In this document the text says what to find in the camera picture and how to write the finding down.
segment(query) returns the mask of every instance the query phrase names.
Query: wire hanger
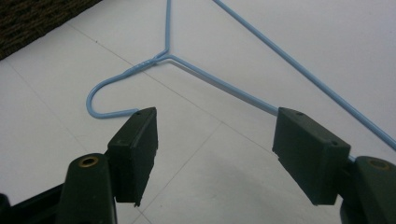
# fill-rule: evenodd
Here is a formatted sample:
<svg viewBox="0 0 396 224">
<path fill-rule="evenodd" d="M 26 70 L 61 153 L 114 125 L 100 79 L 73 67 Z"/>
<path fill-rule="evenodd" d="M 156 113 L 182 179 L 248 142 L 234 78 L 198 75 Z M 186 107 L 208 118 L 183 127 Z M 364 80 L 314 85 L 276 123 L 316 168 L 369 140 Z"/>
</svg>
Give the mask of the wire hanger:
<svg viewBox="0 0 396 224">
<path fill-rule="evenodd" d="M 244 25 L 251 33 L 257 36 L 263 43 L 265 43 L 268 47 L 270 47 L 273 51 L 275 51 L 279 56 L 281 56 L 285 61 L 287 61 L 290 65 L 292 65 L 296 70 L 298 70 L 302 75 L 304 75 L 307 79 L 309 79 L 312 83 L 314 83 L 318 88 L 320 88 L 324 93 L 326 93 L 330 98 L 332 98 L 337 104 L 343 107 L 349 114 L 351 114 L 355 119 L 357 119 L 361 124 L 363 124 L 367 129 L 369 129 L 372 133 L 378 136 L 382 141 L 388 144 L 393 150 L 396 151 L 396 141 L 392 139 L 387 133 L 382 131 L 378 126 L 376 126 L 372 121 L 367 119 L 363 114 L 350 105 L 346 100 L 344 100 L 341 96 L 339 96 L 335 91 L 331 90 L 327 85 L 321 82 L 317 77 L 315 77 L 311 72 L 309 72 L 306 68 L 304 68 L 301 64 L 299 64 L 296 60 L 294 60 L 289 54 L 287 54 L 283 49 L 277 46 L 274 42 L 272 42 L 268 37 L 263 35 L 260 31 L 254 28 L 251 24 L 245 21 L 241 16 L 239 16 L 236 12 L 232 11 L 229 7 L 223 4 L 220 0 L 214 0 L 216 4 L 218 4 L 221 8 L 223 8 L 226 12 L 228 12 L 231 16 L 233 16 L 237 21 L 239 21 L 242 25 Z M 206 71 L 194 66 L 191 63 L 188 63 L 176 55 L 170 54 L 170 15 L 171 15 L 171 0 L 167 0 L 166 4 L 166 20 L 165 20 L 165 49 L 154 56 L 152 59 L 148 59 L 142 63 L 139 63 L 130 69 L 126 70 L 120 75 L 111 77 L 106 79 L 99 84 L 97 84 L 88 94 L 86 106 L 87 110 L 91 116 L 97 119 L 110 119 L 117 118 L 123 116 L 131 116 L 134 112 L 139 109 L 127 109 L 115 112 L 108 113 L 98 113 L 92 108 L 92 99 L 93 96 L 104 86 L 120 81 L 137 73 L 146 71 L 151 66 L 156 65 L 162 61 L 174 61 L 175 63 L 184 66 L 187 69 L 190 69 L 195 76 L 198 78 L 208 82 L 209 84 L 226 91 L 244 102 L 256 106 L 257 108 L 272 114 L 274 116 L 277 115 L 278 108 L 270 105 L 263 100 L 248 94 L 245 91 L 242 91 L 235 86 L 217 78 Z"/>
</svg>

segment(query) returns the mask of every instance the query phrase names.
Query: white tile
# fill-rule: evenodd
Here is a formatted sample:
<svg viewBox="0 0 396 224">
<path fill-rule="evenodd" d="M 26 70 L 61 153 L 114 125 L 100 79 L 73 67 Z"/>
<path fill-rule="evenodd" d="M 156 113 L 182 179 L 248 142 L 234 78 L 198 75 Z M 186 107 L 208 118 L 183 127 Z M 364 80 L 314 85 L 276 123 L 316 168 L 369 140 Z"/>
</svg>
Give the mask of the white tile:
<svg viewBox="0 0 396 224">
<path fill-rule="evenodd" d="M 226 125 L 144 212 L 152 223 L 339 223 L 267 152 Z"/>
<path fill-rule="evenodd" d="M 93 119 L 85 99 L 99 81 L 131 65 L 68 25 L 15 53 L 9 61 L 88 151 L 106 151 L 108 141 L 127 118 Z M 158 110 L 160 148 L 142 208 L 219 126 L 217 119 L 145 74 L 103 88 L 94 99 L 94 107 L 102 112 L 151 106 Z"/>
<path fill-rule="evenodd" d="M 6 62 L 0 62 L 0 189 L 11 204 L 64 182 L 68 164 L 87 154 Z"/>
<path fill-rule="evenodd" d="M 351 144 L 355 156 L 396 161 L 391 148 L 215 3 L 172 2 L 173 54 L 272 105 L 305 112 Z M 390 2 L 364 1 L 353 12 L 344 2 L 326 7 L 315 1 L 225 3 L 396 138 Z M 165 1 L 105 2 L 70 24 L 135 64 L 163 49 L 164 11 Z M 148 74 L 262 147 L 271 147 L 271 116 L 182 77 L 189 74 L 177 68 L 163 69 Z"/>
</svg>

